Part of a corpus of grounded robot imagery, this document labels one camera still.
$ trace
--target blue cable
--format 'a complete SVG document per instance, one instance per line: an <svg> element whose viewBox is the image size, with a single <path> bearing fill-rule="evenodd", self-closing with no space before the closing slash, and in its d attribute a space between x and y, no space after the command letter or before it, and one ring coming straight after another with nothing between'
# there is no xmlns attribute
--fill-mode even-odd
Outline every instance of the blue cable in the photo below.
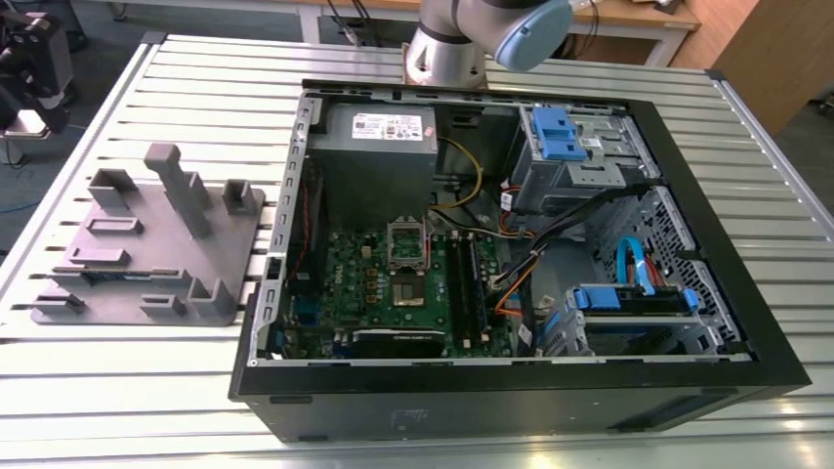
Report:
<svg viewBox="0 0 834 469"><path fill-rule="evenodd" d="M625 254L628 251L635 255L635 271L637 273L636 283L641 286L645 296L653 295L653 285L645 268L645 256L641 252L641 244L633 236L623 236L616 246L616 282L628 283L628 271L625 270Z"/></svg>
<svg viewBox="0 0 834 469"><path fill-rule="evenodd" d="M37 202L31 202L29 205L21 205L19 207L0 208L0 213L19 212L21 210L26 210L27 208L33 207L38 203L39 203L39 200Z"/></svg>

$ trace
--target black cable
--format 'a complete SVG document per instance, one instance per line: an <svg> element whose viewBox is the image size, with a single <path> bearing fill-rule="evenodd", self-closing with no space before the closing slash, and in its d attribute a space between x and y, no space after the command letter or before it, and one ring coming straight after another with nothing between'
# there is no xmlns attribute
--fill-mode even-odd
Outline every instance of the black cable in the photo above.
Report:
<svg viewBox="0 0 834 469"><path fill-rule="evenodd" d="M366 12L366 8L364 7L364 3L361 0L353 0L353 6L356 7L356 11L360 14L361 22L364 23L364 28L373 35L373 43L376 47L381 47L381 41L378 39L378 29L376 27L376 22L369 17L369 13Z"/></svg>
<svg viewBox="0 0 834 469"><path fill-rule="evenodd" d="M460 191L461 191L463 188L464 188L464 185L459 185L457 190L453 191L454 201L456 202L460 202ZM469 216L469 218L472 219L473 224L475 224L476 227L485 228L485 226L480 223L480 221L477 220L477 217L475 217L472 211L469 210L469 208L465 205L461 205L457 208L460 208L464 211L464 213Z"/></svg>
<svg viewBox="0 0 834 469"><path fill-rule="evenodd" d="M333 12L334 22L341 26L342 29L345 29L348 27L348 24L341 18L341 15L338 15L338 12L336 11L336 6L333 5L332 0L326 0L326 4L329 5L329 11Z"/></svg>
<svg viewBox="0 0 834 469"><path fill-rule="evenodd" d="M9 165L9 168L11 168L14 171L19 171L23 168L23 166L27 165L27 158L25 155L22 155L19 161L17 163L13 163L9 140L7 139L2 139L2 140L5 140L5 160Z"/></svg>
<svg viewBox="0 0 834 469"><path fill-rule="evenodd" d="M609 189L597 193L573 208L559 214L549 225L544 227L543 230L539 230L537 234L529 240L527 245L528 256L521 258L509 266L509 268L504 271L504 274L500 275L500 281L525 269L529 262L535 261L537 255L540 255L540 252L545 249L549 238L560 235L564 230L587 220L589 215L592 215L601 205L612 200L616 200L617 198L640 195L648 192L653 186L655 181L647 181L644 183L629 185L621 189Z"/></svg>
<svg viewBox="0 0 834 469"><path fill-rule="evenodd" d="M448 215L445 215L440 210L437 210L436 208L432 208L430 211L440 217L442 218L446 222L449 222L452 225L456 225L457 228L460 228L461 230L471 230L475 227L468 227L467 225L464 225L460 222L456 222L452 217L449 217Z"/></svg>
<svg viewBox="0 0 834 469"><path fill-rule="evenodd" d="M596 7L596 2L589 0L589 8L592 9L592 19L589 21L589 30L587 35L584 36L583 46L580 51L573 55L573 59L577 59L584 55L584 53L589 50L593 43L596 42L596 33L599 32L599 7Z"/></svg>

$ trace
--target black case frame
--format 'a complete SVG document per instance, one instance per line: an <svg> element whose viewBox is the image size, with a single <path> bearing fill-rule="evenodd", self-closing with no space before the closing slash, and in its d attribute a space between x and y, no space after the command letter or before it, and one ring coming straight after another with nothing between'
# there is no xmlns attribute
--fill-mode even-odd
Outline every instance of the black case frame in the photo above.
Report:
<svg viewBox="0 0 834 469"><path fill-rule="evenodd" d="M747 343L751 362L607 362L508 366L249 367L246 309L229 399L249 405L285 442L520 436L663 430L740 401L809 384L789 343L711 209L653 104L551 94L305 80L305 89L366 101L361 90L429 99L620 105L635 119Z"/></svg>

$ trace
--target aluminum table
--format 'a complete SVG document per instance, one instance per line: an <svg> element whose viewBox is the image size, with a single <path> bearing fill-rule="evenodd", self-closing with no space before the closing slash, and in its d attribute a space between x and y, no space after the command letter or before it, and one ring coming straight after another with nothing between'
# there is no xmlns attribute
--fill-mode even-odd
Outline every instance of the aluminum table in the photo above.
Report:
<svg viewBox="0 0 834 469"><path fill-rule="evenodd" d="M222 328L33 324L26 304L84 219L97 168L154 181L144 151L174 142L184 169L208 185L245 178L264 189L270 203L245 295L264 262L301 79L401 81L397 50L168 36L138 46L0 268L0 464L829 467L834 223L732 89L673 68L487 69L492 88L656 103L812 385L661 434L284 446L226 400L240 321Z"/></svg>

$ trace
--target blue cable on floor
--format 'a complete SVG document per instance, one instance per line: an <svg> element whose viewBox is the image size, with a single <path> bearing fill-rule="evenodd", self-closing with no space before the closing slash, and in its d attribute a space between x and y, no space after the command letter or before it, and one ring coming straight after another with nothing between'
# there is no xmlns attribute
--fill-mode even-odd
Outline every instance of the blue cable on floor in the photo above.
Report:
<svg viewBox="0 0 834 469"><path fill-rule="evenodd" d="M19 212L21 210L26 210L27 208L33 207L38 203L39 203L39 200L37 202L30 203L29 205L21 205L19 207L0 208L0 213Z"/></svg>

